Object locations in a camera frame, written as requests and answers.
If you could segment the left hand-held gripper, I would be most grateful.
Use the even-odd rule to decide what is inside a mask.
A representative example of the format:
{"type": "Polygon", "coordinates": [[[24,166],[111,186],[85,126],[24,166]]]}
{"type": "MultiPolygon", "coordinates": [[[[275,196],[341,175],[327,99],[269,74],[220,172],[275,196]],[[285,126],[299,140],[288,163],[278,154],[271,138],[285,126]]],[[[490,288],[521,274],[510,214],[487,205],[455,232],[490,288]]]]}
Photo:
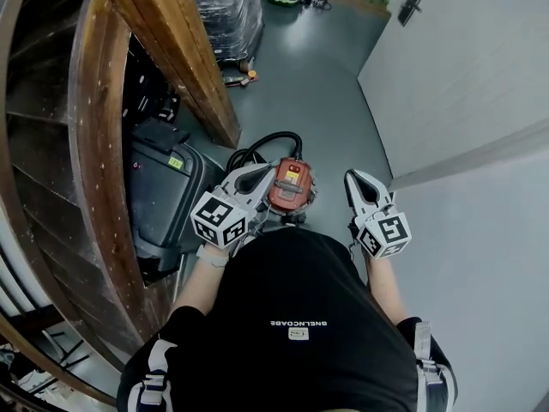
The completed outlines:
{"type": "Polygon", "coordinates": [[[190,212],[195,234],[220,249],[233,246],[250,230],[257,207],[275,176],[270,163],[231,171],[212,192],[205,191],[190,212]]]}

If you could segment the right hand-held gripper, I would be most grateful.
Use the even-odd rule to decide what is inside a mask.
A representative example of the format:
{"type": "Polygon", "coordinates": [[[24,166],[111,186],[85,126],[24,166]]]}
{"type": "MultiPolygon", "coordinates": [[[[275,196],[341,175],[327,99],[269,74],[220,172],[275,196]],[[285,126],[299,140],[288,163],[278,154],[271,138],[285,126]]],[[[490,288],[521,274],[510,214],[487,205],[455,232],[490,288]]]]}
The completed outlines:
{"type": "Polygon", "coordinates": [[[407,217],[395,205],[395,194],[369,173],[347,170],[344,185],[349,207],[356,215],[357,243],[375,259],[400,253],[412,239],[407,217]],[[380,205],[366,211],[366,203],[380,205]]]}

